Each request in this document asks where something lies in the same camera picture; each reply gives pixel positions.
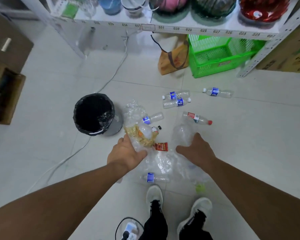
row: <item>green container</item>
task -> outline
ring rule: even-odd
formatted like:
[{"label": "green container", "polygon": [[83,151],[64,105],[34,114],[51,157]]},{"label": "green container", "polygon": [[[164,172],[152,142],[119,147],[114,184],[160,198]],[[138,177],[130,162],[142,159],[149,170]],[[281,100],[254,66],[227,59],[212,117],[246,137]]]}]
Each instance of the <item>green container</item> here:
[{"label": "green container", "polygon": [[247,40],[189,34],[189,66],[194,78],[208,76],[240,66],[265,44]]}]

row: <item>trash can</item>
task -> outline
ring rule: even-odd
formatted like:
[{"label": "trash can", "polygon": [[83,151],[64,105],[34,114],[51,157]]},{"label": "trash can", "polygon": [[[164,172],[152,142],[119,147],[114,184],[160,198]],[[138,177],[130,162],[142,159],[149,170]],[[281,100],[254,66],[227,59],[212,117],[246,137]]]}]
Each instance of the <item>trash can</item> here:
[{"label": "trash can", "polygon": [[81,133],[90,136],[112,136],[118,133],[123,125],[121,111],[102,93],[82,97],[74,107],[73,120]]}]

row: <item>black pants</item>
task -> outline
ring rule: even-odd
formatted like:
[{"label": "black pants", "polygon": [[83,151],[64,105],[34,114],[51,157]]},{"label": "black pants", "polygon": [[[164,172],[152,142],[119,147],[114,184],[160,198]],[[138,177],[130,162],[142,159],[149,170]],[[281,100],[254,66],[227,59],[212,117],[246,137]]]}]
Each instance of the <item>black pants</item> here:
[{"label": "black pants", "polygon": [[[152,203],[150,218],[144,224],[144,231],[139,240],[166,240],[168,225],[159,203]],[[179,234],[179,240],[212,240],[210,233],[201,229],[201,226],[186,224]]]}]

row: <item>black trash bag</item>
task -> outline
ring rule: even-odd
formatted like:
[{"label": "black trash bag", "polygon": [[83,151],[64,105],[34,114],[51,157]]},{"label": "black trash bag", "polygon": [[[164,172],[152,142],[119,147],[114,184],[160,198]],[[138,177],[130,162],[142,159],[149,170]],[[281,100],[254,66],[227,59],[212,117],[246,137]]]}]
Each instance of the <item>black trash bag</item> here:
[{"label": "black trash bag", "polygon": [[81,133],[95,136],[108,130],[115,113],[113,102],[107,95],[93,93],[82,97],[76,103],[73,120]]}]

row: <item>white sneaker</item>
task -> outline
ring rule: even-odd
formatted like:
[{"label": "white sneaker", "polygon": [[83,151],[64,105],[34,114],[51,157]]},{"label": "white sneaker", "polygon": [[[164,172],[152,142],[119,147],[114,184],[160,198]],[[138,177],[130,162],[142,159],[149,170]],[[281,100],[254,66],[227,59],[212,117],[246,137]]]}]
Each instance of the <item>white sneaker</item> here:
[{"label": "white sneaker", "polygon": [[162,206],[164,205],[164,197],[162,195],[162,191],[160,187],[156,184],[149,187],[147,196],[145,198],[145,202],[149,208],[149,213],[151,209],[151,202],[154,200],[159,201],[159,205],[162,208]]},{"label": "white sneaker", "polygon": [[208,218],[211,216],[211,211],[212,211],[212,203],[211,201],[206,198],[206,197],[202,197],[202,198],[199,198],[195,201],[195,203],[193,204],[192,208],[191,208],[191,213],[190,213],[190,216],[182,221],[177,230],[176,230],[176,233],[177,233],[177,236],[178,236],[178,240],[179,240],[179,234],[182,230],[182,228],[186,225],[186,224],[190,224],[192,222],[192,220],[194,219],[195,217],[195,214],[198,212],[198,211],[201,211],[205,214],[206,216],[206,219],[204,222],[207,222]]}]

